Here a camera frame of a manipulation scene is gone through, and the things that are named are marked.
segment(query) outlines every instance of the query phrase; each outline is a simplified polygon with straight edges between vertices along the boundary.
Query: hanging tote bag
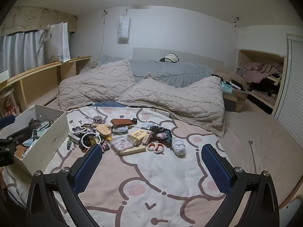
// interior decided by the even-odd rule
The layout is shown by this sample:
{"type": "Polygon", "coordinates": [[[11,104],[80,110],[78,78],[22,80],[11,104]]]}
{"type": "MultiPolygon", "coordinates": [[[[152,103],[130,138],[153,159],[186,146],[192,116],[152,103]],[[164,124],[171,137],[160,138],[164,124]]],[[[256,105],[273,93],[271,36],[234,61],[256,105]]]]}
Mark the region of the hanging tote bag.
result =
{"type": "Polygon", "coordinates": [[[122,40],[129,39],[128,29],[129,29],[129,16],[126,10],[125,15],[120,16],[119,19],[118,38],[122,40]]]}
{"type": "Polygon", "coordinates": [[[47,28],[44,41],[46,42],[47,47],[48,62],[66,62],[70,60],[67,22],[49,24],[47,28]]]}

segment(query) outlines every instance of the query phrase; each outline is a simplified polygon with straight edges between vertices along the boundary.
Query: bag handle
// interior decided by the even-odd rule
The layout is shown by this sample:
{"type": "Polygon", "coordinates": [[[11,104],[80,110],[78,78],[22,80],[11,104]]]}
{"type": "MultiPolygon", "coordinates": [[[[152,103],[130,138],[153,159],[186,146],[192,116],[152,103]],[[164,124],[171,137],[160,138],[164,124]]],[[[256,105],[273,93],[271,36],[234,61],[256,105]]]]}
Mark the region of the bag handle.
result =
{"type": "Polygon", "coordinates": [[[52,30],[53,30],[53,28],[54,28],[54,25],[55,24],[48,24],[47,25],[47,30],[45,31],[45,33],[44,33],[44,41],[46,42],[47,40],[49,40],[49,38],[50,38],[50,36],[51,36],[51,34],[52,34],[52,30]]]}

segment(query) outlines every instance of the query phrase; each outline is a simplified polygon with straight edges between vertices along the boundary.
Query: scissors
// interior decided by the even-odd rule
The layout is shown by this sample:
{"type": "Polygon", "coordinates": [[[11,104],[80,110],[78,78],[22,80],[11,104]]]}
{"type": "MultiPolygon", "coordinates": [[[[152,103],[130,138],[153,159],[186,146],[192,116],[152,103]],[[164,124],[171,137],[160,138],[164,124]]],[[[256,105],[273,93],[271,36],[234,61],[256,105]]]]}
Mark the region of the scissors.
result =
{"type": "Polygon", "coordinates": [[[164,145],[162,143],[158,143],[157,145],[150,143],[147,146],[147,150],[148,151],[154,151],[155,154],[160,154],[164,151],[164,145]]]}

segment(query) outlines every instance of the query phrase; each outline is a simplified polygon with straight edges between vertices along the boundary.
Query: metal bolt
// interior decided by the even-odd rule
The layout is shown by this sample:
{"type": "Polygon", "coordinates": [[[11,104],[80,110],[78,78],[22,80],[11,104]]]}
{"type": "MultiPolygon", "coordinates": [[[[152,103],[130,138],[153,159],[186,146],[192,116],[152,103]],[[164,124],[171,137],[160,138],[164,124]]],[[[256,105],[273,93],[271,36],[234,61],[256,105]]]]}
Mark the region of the metal bolt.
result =
{"type": "Polygon", "coordinates": [[[36,177],[40,176],[40,175],[41,175],[41,171],[36,171],[36,172],[34,173],[34,175],[35,175],[36,177]]]}
{"type": "Polygon", "coordinates": [[[235,170],[236,170],[237,173],[242,173],[243,172],[243,168],[241,168],[239,166],[235,167],[235,170]]]}
{"type": "Polygon", "coordinates": [[[63,167],[62,169],[61,169],[61,171],[63,172],[63,173],[67,173],[67,172],[69,172],[69,167],[63,167]]]}
{"type": "Polygon", "coordinates": [[[264,172],[263,172],[263,175],[264,175],[265,177],[269,177],[269,176],[270,176],[270,173],[269,173],[268,171],[264,171],[264,172]]]}

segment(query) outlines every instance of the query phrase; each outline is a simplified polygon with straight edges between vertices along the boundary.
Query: gray curtain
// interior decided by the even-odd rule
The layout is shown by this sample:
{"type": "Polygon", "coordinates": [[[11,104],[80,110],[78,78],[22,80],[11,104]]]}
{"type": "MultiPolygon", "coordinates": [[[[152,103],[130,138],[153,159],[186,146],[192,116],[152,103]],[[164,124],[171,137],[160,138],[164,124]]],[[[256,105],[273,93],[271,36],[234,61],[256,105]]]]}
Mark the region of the gray curtain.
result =
{"type": "Polygon", "coordinates": [[[19,32],[0,37],[0,72],[9,76],[47,63],[44,30],[19,32]]]}

